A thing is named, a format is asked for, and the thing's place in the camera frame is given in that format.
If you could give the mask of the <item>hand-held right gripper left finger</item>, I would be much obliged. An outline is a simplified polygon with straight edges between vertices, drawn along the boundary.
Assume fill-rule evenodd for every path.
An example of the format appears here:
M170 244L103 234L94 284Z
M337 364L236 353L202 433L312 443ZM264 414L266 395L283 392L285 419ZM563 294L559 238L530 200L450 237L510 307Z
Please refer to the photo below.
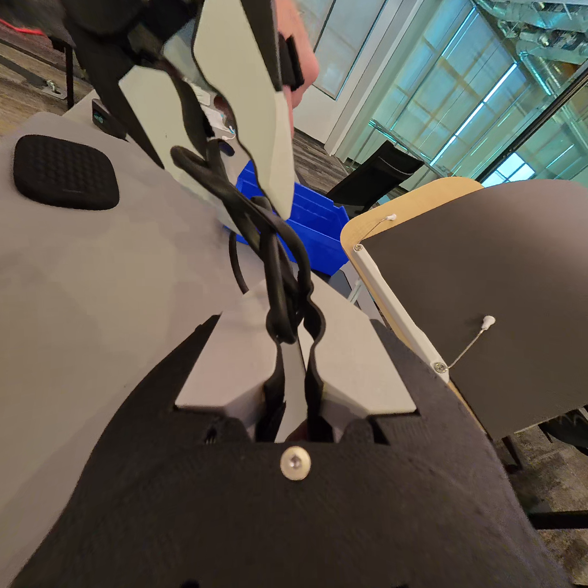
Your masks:
M219 317L175 406L222 416L261 416L263 386L277 365L267 290L249 290Z

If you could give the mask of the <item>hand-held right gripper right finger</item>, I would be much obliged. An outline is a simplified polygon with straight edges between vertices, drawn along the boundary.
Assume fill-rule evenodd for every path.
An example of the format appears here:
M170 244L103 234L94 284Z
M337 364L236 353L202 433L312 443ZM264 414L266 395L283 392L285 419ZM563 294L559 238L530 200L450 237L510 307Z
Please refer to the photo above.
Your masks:
M312 295L324 319L317 341L302 325L306 375L325 419L408 415L417 408L366 314L342 295Z

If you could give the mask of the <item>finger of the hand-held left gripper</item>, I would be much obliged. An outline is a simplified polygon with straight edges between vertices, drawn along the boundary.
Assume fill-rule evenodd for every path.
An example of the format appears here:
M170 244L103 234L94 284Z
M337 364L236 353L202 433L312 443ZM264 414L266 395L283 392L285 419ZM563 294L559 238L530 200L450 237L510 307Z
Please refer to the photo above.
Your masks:
M175 146L206 158L208 139L214 137L191 85L165 70L136 65L119 81L119 87L165 170L214 209L222 224L230 226L222 202L172 160Z
M295 173L275 3L204 1L197 21L197 67L231 108L237 140L262 192L282 218L289 218Z

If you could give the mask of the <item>blue plastic bin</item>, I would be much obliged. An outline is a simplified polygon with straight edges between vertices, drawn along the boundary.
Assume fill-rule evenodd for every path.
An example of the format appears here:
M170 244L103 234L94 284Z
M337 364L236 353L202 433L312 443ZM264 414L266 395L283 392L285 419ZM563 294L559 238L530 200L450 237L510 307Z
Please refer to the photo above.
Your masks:
M304 244L314 272L333 276L347 263L341 232L348 222L349 216L343 207L295 183L292 209L286 223Z

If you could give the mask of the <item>person's left hand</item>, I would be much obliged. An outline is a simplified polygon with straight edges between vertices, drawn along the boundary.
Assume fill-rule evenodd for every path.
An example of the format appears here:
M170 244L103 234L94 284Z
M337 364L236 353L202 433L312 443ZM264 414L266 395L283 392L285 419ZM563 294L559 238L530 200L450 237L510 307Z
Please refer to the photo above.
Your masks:
M285 40L293 37L298 61L300 65L301 76L304 83L296 90L291 86L284 85L283 92L289 107L290 126L293 127L293 110L302 101L305 91L316 81L319 75L319 64L313 52L305 24L300 16L298 6L295 1L276 1L277 29Z

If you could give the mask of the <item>black charger block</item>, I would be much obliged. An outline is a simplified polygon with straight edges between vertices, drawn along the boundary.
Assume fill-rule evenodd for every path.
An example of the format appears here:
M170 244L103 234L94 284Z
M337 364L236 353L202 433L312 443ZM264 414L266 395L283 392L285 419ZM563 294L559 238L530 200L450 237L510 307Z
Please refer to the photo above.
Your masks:
M127 140L123 125L107 110L99 99L92 99L92 122L105 134L122 141Z

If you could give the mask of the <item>black textured pad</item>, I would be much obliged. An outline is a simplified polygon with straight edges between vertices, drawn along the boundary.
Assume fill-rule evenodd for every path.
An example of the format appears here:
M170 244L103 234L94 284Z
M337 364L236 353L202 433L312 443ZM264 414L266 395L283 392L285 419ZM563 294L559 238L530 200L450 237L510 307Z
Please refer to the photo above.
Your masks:
M45 135L20 137L13 182L25 198L55 208L110 210L120 201L114 166L103 152Z

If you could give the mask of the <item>black wood-rimmed board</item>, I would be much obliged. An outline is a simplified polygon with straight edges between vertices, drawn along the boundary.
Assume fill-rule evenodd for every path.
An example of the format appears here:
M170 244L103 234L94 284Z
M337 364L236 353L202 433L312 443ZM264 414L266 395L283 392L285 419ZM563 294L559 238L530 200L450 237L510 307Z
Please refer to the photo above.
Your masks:
M365 246L489 437L587 404L587 188L446 178L359 215Z

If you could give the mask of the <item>black office chair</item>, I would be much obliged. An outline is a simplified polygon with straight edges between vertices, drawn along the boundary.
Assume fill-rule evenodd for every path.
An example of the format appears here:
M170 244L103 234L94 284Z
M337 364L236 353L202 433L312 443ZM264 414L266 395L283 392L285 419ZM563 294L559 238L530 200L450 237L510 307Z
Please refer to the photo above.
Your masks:
M362 212L366 212L423 165L422 160L386 141L364 163L333 187L327 193L327 198L338 205L360 207Z

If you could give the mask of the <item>black tripod stand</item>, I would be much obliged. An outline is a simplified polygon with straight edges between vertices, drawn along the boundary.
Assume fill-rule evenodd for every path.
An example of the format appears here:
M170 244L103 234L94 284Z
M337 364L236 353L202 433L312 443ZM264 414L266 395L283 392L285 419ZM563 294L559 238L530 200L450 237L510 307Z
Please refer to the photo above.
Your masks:
M552 434L561 428L560 419L533 426L504 437L496 448L537 530L587 535L587 448Z

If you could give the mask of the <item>white board rail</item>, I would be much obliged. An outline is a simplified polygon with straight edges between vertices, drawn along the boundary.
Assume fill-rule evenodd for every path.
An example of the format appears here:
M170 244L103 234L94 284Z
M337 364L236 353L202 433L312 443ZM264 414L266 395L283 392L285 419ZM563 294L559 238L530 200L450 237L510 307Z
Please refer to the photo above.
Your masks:
M448 384L449 369L445 361L400 303L364 245L357 243L352 247L350 261L397 337Z

